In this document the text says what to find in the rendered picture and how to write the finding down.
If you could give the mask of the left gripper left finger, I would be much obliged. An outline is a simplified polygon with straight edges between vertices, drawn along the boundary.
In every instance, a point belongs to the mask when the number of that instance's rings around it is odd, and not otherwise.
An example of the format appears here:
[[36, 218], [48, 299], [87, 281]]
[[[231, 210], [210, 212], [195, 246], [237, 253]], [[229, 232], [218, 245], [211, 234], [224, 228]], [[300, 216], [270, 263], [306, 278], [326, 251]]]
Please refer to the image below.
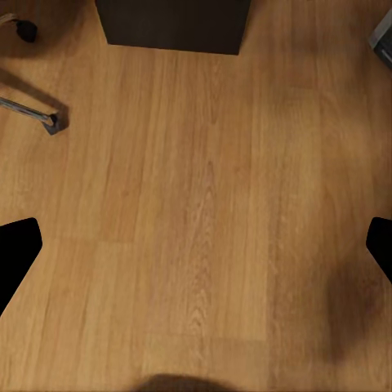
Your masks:
[[34, 217], [0, 226], [0, 316], [41, 249], [41, 231]]

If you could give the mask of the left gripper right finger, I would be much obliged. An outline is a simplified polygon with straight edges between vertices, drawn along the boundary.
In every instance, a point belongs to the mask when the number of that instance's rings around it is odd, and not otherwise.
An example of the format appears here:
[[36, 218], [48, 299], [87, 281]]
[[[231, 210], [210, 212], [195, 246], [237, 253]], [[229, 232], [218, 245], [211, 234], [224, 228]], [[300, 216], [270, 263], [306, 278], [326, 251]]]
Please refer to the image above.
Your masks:
[[366, 245], [392, 283], [392, 220], [374, 217], [367, 232]]

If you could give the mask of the swivel chair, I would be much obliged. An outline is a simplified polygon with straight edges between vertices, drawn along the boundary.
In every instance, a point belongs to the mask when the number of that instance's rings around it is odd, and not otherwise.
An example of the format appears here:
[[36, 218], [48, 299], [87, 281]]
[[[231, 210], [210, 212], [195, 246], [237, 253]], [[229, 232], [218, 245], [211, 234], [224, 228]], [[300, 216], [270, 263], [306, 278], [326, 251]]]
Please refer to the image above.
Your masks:
[[[29, 20], [20, 20], [18, 15], [14, 11], [10, 11], [0, 16], [0, 27], [3, 27], [5, 24], [14, 21], [17, 26], [17, 32], [21, 39], [24, 39], [26, 42], [34, 42], [35, 37], [38, 31], [38, 27], [33, 22]], [[13, 110], [18, 112], [19, 114], [28, 115], [31, 118], [36, 118], [41, 121], [45, 128], [48, 130], [49, 134], [53, 136], [57, 132], [64, 130], [64, 125], [59, 120], [56, 114], [44, 114], [38, 112], [35, 109], [31, 109], [30, 107], [25, 107], [23, 105], [17, 104], [14, 101], [4, 99], [0, 97], [0, 107]]]

